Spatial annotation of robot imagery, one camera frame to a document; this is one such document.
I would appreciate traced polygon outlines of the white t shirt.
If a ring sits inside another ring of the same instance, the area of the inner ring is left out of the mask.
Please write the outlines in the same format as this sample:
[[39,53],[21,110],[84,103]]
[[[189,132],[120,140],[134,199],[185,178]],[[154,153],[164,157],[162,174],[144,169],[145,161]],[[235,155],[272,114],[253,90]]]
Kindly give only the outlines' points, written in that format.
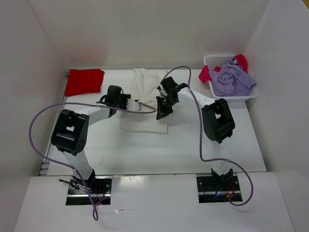
[[[157,87],[167,74],[166,70],[134,69],[131,83],[131,97],[142,103],[157,108],[156,97],[159,96]],[[126,132],[167,134],[168,119],[156,119],[153,114],[123,113],[120,129]]]

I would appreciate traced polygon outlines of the red t shirt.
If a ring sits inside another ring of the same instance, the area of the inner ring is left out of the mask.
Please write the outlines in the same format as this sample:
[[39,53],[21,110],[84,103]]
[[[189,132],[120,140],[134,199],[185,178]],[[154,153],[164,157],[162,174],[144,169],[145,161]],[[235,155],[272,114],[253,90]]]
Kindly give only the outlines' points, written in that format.
[[70,70],[64,96],[100,93],[104,74],[101,69]]

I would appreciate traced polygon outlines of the lavender t shirt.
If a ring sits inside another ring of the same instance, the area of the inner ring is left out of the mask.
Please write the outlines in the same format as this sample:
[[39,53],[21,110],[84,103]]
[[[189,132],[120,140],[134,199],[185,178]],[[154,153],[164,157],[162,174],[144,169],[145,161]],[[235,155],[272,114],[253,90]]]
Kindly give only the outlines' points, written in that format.
[[219,72],[210,70],[209,74],[213,92],[218,97],[248,96],[257,85],[234,58],[228,59]]

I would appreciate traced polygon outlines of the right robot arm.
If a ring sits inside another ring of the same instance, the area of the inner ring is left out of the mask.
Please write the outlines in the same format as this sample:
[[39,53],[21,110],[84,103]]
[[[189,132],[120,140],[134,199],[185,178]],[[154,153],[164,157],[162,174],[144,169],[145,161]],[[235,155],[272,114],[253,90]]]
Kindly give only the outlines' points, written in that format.
[[211,183],[217,191],[223,190],[232,180],[233,175],[227,160],[230,158],[228,145],[235,122],[227,101],[215,100],[190,90],[186,83],[177,84],[171,76],[163,79],[157,89],[160,91],[160,95],[156,98],[157,120],[172,114],[173,105],[179,102],[197,109],[202,134],[214,142],[216,152],[213,159],[219,161],[212,166]]

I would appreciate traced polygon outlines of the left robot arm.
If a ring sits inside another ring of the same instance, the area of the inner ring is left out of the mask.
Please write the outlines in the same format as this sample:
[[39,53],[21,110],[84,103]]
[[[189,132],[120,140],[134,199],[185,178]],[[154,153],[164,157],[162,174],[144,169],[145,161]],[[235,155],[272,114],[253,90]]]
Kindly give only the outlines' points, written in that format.
[[119,86],[109,86],[107,94],[100,98],[103,107],[89,107],[80,111],[64,109],[60,112],[52,133],[51,143],[73,167],[73,185],[85,193],[97,187],[96,174],[88,163],[84,151],[89,126],[116,114],[117,109],[128,110],[130,94],[123,93]]

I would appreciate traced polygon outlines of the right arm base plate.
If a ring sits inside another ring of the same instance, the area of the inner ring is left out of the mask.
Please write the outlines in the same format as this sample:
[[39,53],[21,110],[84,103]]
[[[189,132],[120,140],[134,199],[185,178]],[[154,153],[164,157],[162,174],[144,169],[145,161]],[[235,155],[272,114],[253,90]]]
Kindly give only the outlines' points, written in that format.
[[210,175],[197,175],[197,191],[199,203],[241,202],[242,196],[237,175],[222,187],[216,187],[214,178]]

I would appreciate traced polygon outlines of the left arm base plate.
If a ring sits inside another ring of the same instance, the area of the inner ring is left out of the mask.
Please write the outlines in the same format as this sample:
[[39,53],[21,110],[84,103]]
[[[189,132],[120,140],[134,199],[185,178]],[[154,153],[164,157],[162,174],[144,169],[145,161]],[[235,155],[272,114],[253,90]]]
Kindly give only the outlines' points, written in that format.
[[[97,205],[110,205],[112,176],[96,176],[96,181],[98,185],[93,190],[89,190],[91,199]],[[83,184],[75,183],[73,178],[70,182],[65,181],[65,183],[69,184],[66,205],[91,205]]]

